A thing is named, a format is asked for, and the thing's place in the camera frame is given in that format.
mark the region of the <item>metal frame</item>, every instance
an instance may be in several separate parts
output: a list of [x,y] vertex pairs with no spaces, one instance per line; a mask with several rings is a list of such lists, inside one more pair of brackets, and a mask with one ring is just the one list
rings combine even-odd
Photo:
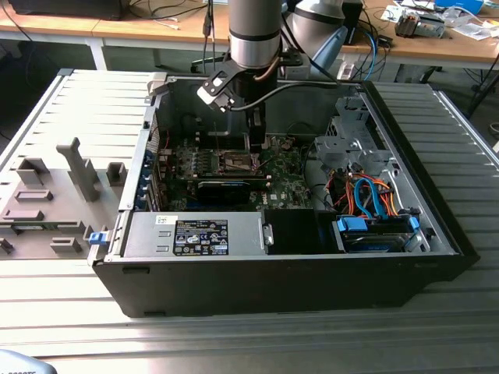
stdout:
[[463,255],[476,257],[477,261],[478,255],[470,240],[412,148],[411,143],[398,126],[381,95],[371,82],[365,82],[363,86],[365,88],[363,96],[368,99],[365,100],[365,103],[370,109],[371,115],[377,119],[378,125],[385,124],[385,127],[379,126],[380,130],[385,132],[386,140],[396,150],[405,168],[408,168],[406,175],[414,181],[416,188],[423,196],[423,201],[428,204],[430,211],[437,219],[438,227],[443,229],[454,249],[459,249]]

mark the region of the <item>power cable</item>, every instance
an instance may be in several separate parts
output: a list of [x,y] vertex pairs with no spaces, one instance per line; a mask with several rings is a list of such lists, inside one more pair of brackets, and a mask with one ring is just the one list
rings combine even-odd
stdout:
[[492,79],[491,82],[488,83],[486,89],[482,90],[483,84],[489,78],[489,76],[492,73],[492,71],[494,70],[494,67],[497,64],[498,60],[499,60],[499,53],[497,53],[497,56],[494,59],[494,62],[492,63],[492,65],[490,66],[489,71],[483,77],[482,83],[478,86],[478,88],[476,89],[475,94],[473,95],[473,99],[471,100],[471,103],[469,104],[469,108],[468,108],[468,114],[467,114],[468,118],[470,118],[473,115],[473,113],[475,112],[475,110],[482,103],[483,99],[487,96],[487,94],[494,88],[495,84],[497,83],[497,80],[499,79],[499,73]]
[[273,97],[275,94],[278,94],[279,92],[283,90],[287,90],[289,88],[293,87],[315,87],[315,88],[321,88],[321,89],[334,89],[338,88],[337,83],[319,83],[319,82],[295,82],[295,83],[289,83],[285,84],[284,86],[280,86],[276,88],[275,90],[272,90],[271,92],[263,95],[260,99],[254,101],[251,104],[244,105],[242,107],[229,107],[230,111],[247,111],[251,108],[256,107],[257,105],[263,103],[265,100]]

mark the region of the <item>blue latch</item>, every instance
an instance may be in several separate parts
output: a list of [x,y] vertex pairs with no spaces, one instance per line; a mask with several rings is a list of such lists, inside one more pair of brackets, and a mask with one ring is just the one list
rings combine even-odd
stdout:
[[90,234],[88,242],[90,245],[108,245],[111,242],[112,231],[95,231]]
[[341,217],[338,221],[338,230],[341,231],[367,231],[367,223],[361,217]]
[[412,229],[416,231],[419,228],[419,221],[416,217],[410,217],[409,218],[409,223],[412,226]]

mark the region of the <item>sticker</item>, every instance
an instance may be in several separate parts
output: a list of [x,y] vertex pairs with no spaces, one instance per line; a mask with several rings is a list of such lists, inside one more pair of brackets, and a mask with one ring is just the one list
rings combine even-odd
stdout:
[[227,256],[227,221],[176,221],[173,254],[175,256]]
[[156,224],[175,224],[179,216],[156,216]]

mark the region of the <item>black computer chassis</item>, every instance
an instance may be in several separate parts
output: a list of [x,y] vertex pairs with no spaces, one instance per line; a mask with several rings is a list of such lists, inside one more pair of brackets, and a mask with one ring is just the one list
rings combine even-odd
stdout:
[[397,307],[480,258],[372,83],[363,91],[457,256],[93,264],[130,317]]

